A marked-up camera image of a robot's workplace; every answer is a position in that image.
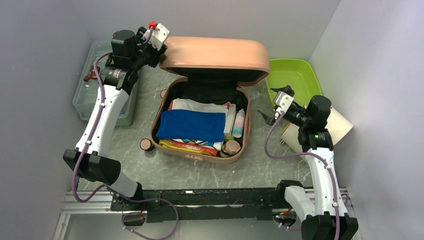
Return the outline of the green plastic tray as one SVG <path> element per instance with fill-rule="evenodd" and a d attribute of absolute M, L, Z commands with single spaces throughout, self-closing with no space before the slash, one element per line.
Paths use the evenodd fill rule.
<path fill-rule="evenodd" d="M 269 67 L 270 72 L 265 83 L 271 102 L 277 94 L 271 89 L 287 85 L 294 90 L 294 101 L 301 106 L 306 106 L 313 96 L 323 94 L 309 62 L 296 58 L 275 58 L 269 61 Z"/>

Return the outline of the cream appliance with orange rim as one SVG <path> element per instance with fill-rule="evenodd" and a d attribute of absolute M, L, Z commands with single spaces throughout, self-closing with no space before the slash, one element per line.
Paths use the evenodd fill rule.
<path fill-rule="evenodd" d="M 330 107 L 330 115 L 325 128 L 329 131 L 332 143 L 336 145 L 349 131 L 353 124 L 341 115 L 334 107 Z M 302 152 L 302 146 L 298 141 L 299 127 L 289 123 L 280 135 L 280 142 L 287 144 L 295 153 Z"/>

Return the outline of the pink hard-shell suitcase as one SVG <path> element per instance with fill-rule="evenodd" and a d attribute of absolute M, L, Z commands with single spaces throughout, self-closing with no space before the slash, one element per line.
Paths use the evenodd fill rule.
<path fill-rule="evenodd" d="M 251 127 L 251 104 L 244 87 L 256 85 L 269 74 L 268 50 L 254 40 L 228 38 L 172 36 L 165 44 L 167 50 L 159 66 L 180 78 L 162 92 L 161 105 L 150 132 L 150 146 L 169 155 L 198 161 L 235 162 L 247 147 Z M 221 142 L 157 138 L 161 113 L 169 111 L 172 100 L 178 98 L 203 104 L 236 104 L 236 113 L 245 110 L 242 137 L 224 136 Z M 223 151 L 229 140 L 241 146 L 235 155 Z"/>

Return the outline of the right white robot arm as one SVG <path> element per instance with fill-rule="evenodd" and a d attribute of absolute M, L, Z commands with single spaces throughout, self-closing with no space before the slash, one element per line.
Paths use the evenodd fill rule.
<path fill-rule="evenodd" d="M 275 194 L 276 203 L 291 207 L 301 221 L 300 232 L 304 240 L 351 240 L 359 230 L 355 217 L 349 215 L 337 181 L 334 166 L 334 144 L 327 129 L 332 103 L 322 95 L 314 95 L 307 107 L 294 100 L 289 86 L 272 88 L 274 116 L 263 114 L 272 132 L 281 120 L 298 126 L 299 156 L 308 164 L 314 189 L 311 200 L 299 181 L 282 180 Z"/>

